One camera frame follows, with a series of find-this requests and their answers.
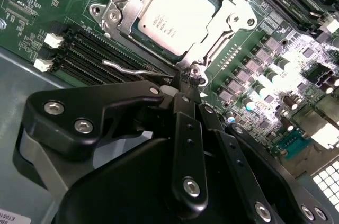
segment mounting hole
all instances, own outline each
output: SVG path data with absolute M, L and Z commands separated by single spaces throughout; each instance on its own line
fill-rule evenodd
M 187 144 L 193 145 L 193 144 L 194 144 L 194 141 L 193 141 L 192 139 L 188 139 L 188 140 L 187 140 Z
M 283 41 L 281 41 L 281 44 L 282 44 L 283 46 L 286 46 L 286 45 L 288 44 L 288 40 L 283 40 Z
M 230 146 L 230 148 L 232 148 L 232 149 L 235 149 L 235 148 L 236 148 L 235 145 L 233 145 L 232 143 L 229 143 L 229 146 Z
M 244 163 L 242 163 L 241 160 L 237 160 L 237 164 L 238 164 L 240 167 L 244 167 Z
M 92 13 L 93 15 L 98 16 L 100 14 L 100 9 L 98 7 L 93 7 Z
M 254 19 L 249 19 L 249 20 L 247 20 L 247 25 L 248 25 L 248 26 L 253 26 L 254 23 L 255 23 L 255 20 L 254 20 Z

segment white plastic latch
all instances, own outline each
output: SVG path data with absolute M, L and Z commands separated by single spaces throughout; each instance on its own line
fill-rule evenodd
M 40 70 L 41 72 L 48 71 L 53 66 L 52 60 L 43 60 L 43 59 L 36 59 L 34 62 L 34 67 Z
M 61 36 L 56 36 L 54 33 L 47 33 L 44 42 L 52 48 L 59 48 L 64 39 Z

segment motherboard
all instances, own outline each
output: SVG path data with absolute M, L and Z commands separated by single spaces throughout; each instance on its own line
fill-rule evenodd
M 0 4 L 0 46 L 75 87 L 187 71 L 223 122 L 282 162 L 339 146 L 339 0 Z

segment sticker label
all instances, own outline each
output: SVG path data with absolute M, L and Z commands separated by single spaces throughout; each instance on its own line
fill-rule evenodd
M 25 216 L 0 209 L 0 224 L 30 224 L 31 219 Z

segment black plastic bracket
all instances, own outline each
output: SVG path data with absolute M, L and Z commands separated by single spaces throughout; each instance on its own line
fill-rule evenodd
M 22 124 L 29 136 L 69 159 L 87 159 L 108 128 L 123 113 L 133 114 L 145 105 L 159 105 L 163 93 L 149 81 L 37 92 L 26 102 Z M 57 102 L 64 111 L 54 115 L 44 106 Z M 93 126 L 89 133 L 75 129 L 78 120 Z

